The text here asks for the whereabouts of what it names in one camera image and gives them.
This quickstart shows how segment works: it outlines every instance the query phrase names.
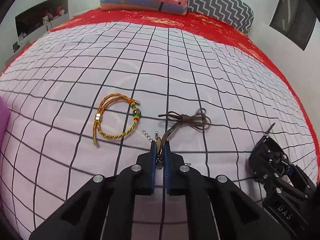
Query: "braided bracelet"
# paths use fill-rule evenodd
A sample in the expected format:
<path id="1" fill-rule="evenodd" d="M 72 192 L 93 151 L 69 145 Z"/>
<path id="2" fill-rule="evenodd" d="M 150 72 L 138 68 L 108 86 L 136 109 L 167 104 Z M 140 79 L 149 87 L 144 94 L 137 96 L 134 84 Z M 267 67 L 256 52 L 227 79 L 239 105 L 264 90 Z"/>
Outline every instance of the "braided bracelet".
<path id="1" fill-rule="evenodd" d="M 133 112 L 132 112 L 132 114 L 133 114 L 133 124 L 127 131 L 123 132 L 122 134 L 119 134 L 119 135 L 106 134 L 101 129 L 101 121 L 102 121 L 103 112 L 105 111 L 105 109 L 110 104 L 112 104 L 113 102 L 118 101 L 118 100 L 126 100 L 126 101 L 128 101 L 130 106 L 133 108 Z M 109 139 L 118 139 L 118 138 L 126 136 L 130 132 L 132 132 L 133 129 L 136 127 L 136 125 L 137 125 L 137 123 L 138 123 L 138 121 L 139 121 L 139 119 L 141 117 L 141 111 L 140 111 L 140 109 L 136 108 L 136 104 L 139 105 L 140 102 L 136 101 L 136 100 L 134 100 L 132 98 L 126 97 L 125 95 L 122 95 L 122 94 L 117 94 L 117 93 L 116 94 L 110 94 L 107 97 L 105 97 L 101 101 L 101 103 L 100 103 L 100 105 L 98 107 L 97 114 L 95 116 L 95 120 L 94 120 L 94 123 L 93 123 L 93 144 L 97 146 L 97 129 L 98 129 L 99 133 L 104 138 L 109 138 Z"/>

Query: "pink pillow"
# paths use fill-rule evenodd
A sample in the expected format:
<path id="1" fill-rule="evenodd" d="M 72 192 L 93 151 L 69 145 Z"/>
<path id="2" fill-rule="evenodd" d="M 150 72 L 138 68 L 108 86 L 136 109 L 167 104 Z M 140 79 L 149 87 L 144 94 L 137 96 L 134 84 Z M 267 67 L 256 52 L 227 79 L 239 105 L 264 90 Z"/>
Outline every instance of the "pink pillow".
<path id="1" fill-rule="evenodd" d="M 10 111 L 2 101 L 2 98 L 0 97 L 0 149 L 1 149 L 5 130 L 7 129 L 9 117 L 10 117 Z"/>

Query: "gray chevron pillow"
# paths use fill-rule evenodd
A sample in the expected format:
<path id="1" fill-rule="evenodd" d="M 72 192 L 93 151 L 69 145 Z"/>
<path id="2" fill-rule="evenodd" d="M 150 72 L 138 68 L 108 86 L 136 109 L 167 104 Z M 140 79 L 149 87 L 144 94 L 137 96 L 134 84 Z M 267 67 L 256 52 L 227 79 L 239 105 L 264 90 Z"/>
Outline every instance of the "gray chevron pillow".
<path id="1" fill-rule="evenodd" d="M 241 0 L 189 0 L 188 10 L 223 21 L 246 35 L 253 22 L 252 9 Z"/>

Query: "window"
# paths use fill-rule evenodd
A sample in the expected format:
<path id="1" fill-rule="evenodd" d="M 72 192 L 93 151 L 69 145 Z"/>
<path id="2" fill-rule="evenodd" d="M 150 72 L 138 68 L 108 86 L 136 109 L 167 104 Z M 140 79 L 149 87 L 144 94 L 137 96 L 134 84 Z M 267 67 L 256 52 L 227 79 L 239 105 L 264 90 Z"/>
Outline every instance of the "window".
<path id="1" fill-rule="evenodd" d="M 270 27 L 305 50 L 315 24 L 316 15 L 306 0 L 279 0 Z"/>

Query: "bed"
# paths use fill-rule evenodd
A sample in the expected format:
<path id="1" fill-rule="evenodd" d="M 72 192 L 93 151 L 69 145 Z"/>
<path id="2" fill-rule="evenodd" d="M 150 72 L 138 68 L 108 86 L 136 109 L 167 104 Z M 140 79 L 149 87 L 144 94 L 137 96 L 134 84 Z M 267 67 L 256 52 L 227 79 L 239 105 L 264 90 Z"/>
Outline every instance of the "bed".
<path id="1" fill-rule="evenodd" d="M 142 118 L 124 139 L 98 133 L 97 148 L 93 121 L 111 93 L 140 101 Z M 168 127 L 158 115 L 167 111 L 207 110 L 205 136 L 180 128 L 169 137 L 171 150 L 205 176 L 228 176 L 257 204 L 265 192 L 247 159 L 273 122 L 270 136 L 318 179 L 317 138 L 285 77 L 245 34 L 195 12 L 96 9 L 77 16 L 11 63 L 0 96 L 11 111 L 0 155 L 2 207 L 23 239 L 94 175 L 119 174 L 149 151 L 142 130 L 162 136 Z M 103 131 L 130 127 L 127 109 L 108 108 Z M 155 194 L 136 198 L 132 239 L 187 239 L 184 198 L 163 199 L 163 191 L 157 170 Z"/>

